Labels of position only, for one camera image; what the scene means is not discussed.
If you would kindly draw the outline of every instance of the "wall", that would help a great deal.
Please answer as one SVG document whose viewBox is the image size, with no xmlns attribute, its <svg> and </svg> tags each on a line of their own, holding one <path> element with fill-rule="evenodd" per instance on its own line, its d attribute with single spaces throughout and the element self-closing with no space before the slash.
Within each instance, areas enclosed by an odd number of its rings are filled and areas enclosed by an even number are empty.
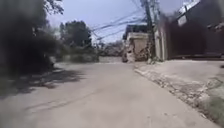
<svg viewBox="0 0 224 128">
<path fill-rule="evenodd" d="M 219 0 L 202 0 L 182 17 L 186 23 L 180 25 L 180 18 L 170 24 L 173 56 L 220 54 L 224 50 L 219 34 L 208 26 L 222 21 Z"/>
<path fill-rule="evenodd" d="M 135 61 L 146 61 L 147 60 L 147 41 L 148 34 L 147 33 L 135 33 L 131 32 L 128 34 L 127 43 L 130 48 L 132 48 L 132 53 Z"/>
</svg>

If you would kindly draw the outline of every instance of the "building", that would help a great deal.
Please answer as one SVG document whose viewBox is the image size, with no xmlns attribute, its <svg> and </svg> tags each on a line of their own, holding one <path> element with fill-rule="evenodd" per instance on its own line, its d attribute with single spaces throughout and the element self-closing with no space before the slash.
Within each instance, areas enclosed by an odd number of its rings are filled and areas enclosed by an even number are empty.
<svg viewBox="0 0 224 128">
<path fill-rule="evenodd" d="M 148 34 L 146 25 L 128 25 L 123 36 L 124 54 L 129 62 L 148 59 Z"/>
<path fill-rule="evenodd" d="M 224 37 L 211 26 L 220 26 L 223 21 L 223 0 L 195 0 L 172 20 L 162 16 L 155 33 L 157 57 L 220 56 L 224 53 Z"/>
</svg>

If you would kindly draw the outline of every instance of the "tree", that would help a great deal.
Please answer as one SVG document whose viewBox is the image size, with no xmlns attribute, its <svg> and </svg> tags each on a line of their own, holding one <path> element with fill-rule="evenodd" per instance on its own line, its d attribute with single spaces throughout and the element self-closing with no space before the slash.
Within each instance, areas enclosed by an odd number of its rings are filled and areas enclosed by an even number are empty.
<svg viewBox="0 0 224 128">
<path fill-rule="evenodd" d="M 61 23 L 62 41 L 71 47 L 91 48 L 91 32 L 83 21 Z"/>
<path fill-rule="evenodd" d="M 48 67 L 54 38 L 44 31 L 47 13 L 62 13 L 58 0 L 0 0 L 0 47 L 13 72 Z"/>
</svg>

